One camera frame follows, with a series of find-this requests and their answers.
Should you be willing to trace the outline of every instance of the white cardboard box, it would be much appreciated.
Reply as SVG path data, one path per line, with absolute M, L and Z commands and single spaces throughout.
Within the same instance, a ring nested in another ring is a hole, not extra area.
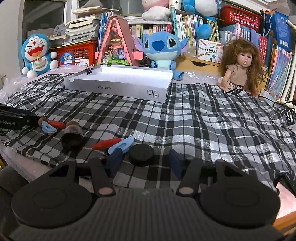
M 64 78 L 65 89 L 165 103 L 173 72 L 154 68 L 100 65 Z
M 224 44 L 209 40 L 198 41 L 197 58 L 220 64 L 222 62 Z

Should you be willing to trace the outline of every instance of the doll's brown curly hair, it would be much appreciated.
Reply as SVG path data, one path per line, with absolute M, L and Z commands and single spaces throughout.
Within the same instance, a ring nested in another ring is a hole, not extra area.
M 248 68 L 247 71 L 247 81 L 244 85 L 243 89 L 250 93 L 252 96 L 257 95 L 258 85 L 262 81 L 262 63 L 259 59 L 259 52 L 258 49 L 251 44 L 242 39 L 234 40 L 229 42 L 226 45 L 223 51 L 222 57 L 222 76 L 225 75 L 227 70 L 227 65 L 229 64 L 236 64 L 237 62 L 237 55 L 239 53 L 250 53 L 252 54 L 252 64 Z

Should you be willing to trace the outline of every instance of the black round lid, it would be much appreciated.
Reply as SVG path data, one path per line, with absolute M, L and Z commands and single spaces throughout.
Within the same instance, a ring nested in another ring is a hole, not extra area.
M 154 160 L 154 150 L 151 146 L 146 144 L 133 145 L 129 152 L 129 161 L 138 167 L 145 167 L 151 165 Z
M 11 205 L 21 223 L 36 228 L 56 228 L 80 219 L 91 203 L 91 193 L 84 187 L 65 177 L 50 177 L 20 189 Z
M 238 177 L 206 188 L 199 202 L 205 213 L 217 222 L 247 229 L 273 224 L 280 207 L 275 191 L 258 181 Z
M 83 136 L 76 133 L 65 133 L 61 137 L 61 143 L 64 149 L 75 151 L 81 148 Z

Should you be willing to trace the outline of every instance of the pink plush toy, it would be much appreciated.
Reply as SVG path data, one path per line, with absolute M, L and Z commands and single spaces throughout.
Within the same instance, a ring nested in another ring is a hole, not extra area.
M 146 10 L 142 18 L 147 21 L 168 21 L 170 16 L 169 0 L 142 0 Z
M 155 6 L 168 7 L 168 0 L 142 0 L 142 5 L 145 11 Z

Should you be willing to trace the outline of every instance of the blue gripper jaw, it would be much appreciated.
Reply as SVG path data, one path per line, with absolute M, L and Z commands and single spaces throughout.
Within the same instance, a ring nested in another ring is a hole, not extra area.
M 121 148 L 116 148 L 111 155 L 106 157 L 106 165 L 104 169 L 109 178 L 114 178 L 122 164 L 123 151 Z
M 186 158 L 184 155 L 177 153 L 175 150 L 170 150 L 168 153 L 170 167 L 172 168 L 175 176 L 182 179 L 186 173 L 187 166 L 185 165 Z

